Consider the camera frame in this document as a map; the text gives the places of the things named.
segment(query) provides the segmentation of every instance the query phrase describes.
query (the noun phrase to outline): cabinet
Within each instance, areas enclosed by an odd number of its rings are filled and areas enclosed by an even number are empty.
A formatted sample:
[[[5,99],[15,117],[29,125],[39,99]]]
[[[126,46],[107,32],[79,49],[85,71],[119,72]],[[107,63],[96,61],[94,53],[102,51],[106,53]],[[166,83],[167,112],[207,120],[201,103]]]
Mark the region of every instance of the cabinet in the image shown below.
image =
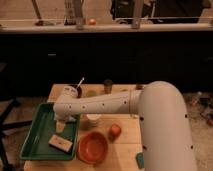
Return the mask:
[[[181,91],[213,88],[212,32],[1,34],[0,60],[18,95],[53,83],[169,81]]]

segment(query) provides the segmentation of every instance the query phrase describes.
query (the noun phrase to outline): bowl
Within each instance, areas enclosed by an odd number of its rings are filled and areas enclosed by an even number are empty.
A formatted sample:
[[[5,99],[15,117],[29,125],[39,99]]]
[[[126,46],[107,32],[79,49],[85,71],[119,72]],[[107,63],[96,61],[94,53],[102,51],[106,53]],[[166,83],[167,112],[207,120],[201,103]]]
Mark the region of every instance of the bowl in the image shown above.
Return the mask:
[[[101,163],[107,155],[108,143],[103,134],[93,131],[82,137],[78,143],[77,155],[88,164]]]

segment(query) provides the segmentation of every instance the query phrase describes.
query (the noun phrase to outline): apple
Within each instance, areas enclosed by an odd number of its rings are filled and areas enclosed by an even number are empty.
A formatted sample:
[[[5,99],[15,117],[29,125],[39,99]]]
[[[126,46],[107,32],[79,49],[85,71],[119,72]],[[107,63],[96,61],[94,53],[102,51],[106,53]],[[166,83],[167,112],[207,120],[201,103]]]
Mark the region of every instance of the apple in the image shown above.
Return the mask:
[[[109,139],[115,140],[121,134],[121,127],[118,124],[112,124],[109,129]]]

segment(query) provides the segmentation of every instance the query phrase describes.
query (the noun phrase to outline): wooden table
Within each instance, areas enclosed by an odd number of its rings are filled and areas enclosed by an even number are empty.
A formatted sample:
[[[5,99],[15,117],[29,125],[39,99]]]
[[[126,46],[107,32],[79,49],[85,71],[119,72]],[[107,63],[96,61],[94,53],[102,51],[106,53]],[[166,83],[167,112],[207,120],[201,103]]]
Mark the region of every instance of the wooden table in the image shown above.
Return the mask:
[[[62,87],[65,84],[54,84],[50,92],[48,102],[54,102]],[[103,85],[101,84],[82,84],[83,97],[94,91],[96,94],[103,94]],[[112,92],[133,90],[135,85],[113,85]],[[99,131],[107,138],[108,130],[112,123],[117,123],[122,127],[122,134],[114,142],[108,139],[108,154],[106,159],[99,165],[90,165],[74,157],[71,161],[26,161],[24,170],[29,171],[105,171],[105,170],[140,170],[137,166],[135,156],[142,151],[141,133],[138,117],[122,114],[103,114],[96,127],[85,126],[87,119],[81,115],[78,139],[90,131]]]

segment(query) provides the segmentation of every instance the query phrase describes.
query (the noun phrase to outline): green plastic tray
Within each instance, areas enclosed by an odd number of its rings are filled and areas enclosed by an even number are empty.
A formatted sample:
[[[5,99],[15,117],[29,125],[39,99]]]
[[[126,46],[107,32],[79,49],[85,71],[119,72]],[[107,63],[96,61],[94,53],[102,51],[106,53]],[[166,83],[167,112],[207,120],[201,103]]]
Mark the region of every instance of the green plastic tray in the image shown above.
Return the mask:
[[[80,116],[75,116],[76,122],[66,124],[59,136],[73,142],[69,153],[49,146],[48,141],[56,130],[53,103],[42,103],[31,124],[28,135],[22,146],[21,160],[71,160],[75,156]]]

